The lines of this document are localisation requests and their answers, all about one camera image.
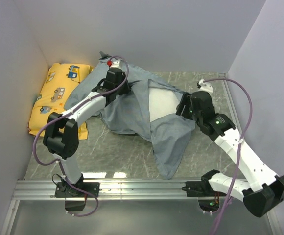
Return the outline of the white pillow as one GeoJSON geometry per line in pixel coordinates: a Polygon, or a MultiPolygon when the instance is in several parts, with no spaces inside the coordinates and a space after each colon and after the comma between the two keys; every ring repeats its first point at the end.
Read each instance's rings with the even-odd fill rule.
{"type": "Polygon", "coordinates": [[[149,88],[150,122],[176,113],[178,104],[179,100],[173,91],[160,88],[149,88]]]}

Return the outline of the blue-grey pillowcase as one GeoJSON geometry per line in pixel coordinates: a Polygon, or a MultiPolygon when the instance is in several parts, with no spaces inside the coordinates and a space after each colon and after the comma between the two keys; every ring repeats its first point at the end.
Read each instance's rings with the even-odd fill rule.
{"type": "Polygon", "coordinates": [[[138,134],[151,142],[159,174],[165,179],[171,179],[180,165],[195,123],[175,113],[150,122],[149,88],[173,91],[179,102],[184,91],[139,66],[123,63],[122,70],[129,73],[131,91],[118,95],[96,115],[116,134],[138,134]]]}

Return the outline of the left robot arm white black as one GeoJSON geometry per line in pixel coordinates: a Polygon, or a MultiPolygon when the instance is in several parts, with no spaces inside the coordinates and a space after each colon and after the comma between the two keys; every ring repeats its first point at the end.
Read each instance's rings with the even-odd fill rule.
{"type": "Polygon", "coordinates": [[[86,192],[84,177],[74,156],[79,147],[79,127],[118,95],[131,91],[127,77],[128,73],[122,69],[109,68],[106,77],[82,101],[60,114],[53,112],[48,117],[43,144],[62,171],[59,189],[66,189],[73,197],[86,192]]]}

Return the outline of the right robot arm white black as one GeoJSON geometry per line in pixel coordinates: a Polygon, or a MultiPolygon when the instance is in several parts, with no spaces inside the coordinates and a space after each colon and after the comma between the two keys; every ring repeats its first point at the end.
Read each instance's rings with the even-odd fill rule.
{"type": "Polygon", "coordinates": [[[262,217],[284,200],[284,175],[271,170],[240,137],[230,118],[217,113],[208,92],[184,93],[176,114],[192,119],[200,131],[220,147],[236,164],[245,181],[211,170],[201,182],[187,181],[182,188],[187,196],[211,196],[219,192],[244,203],[255,217],[262,217]]]}

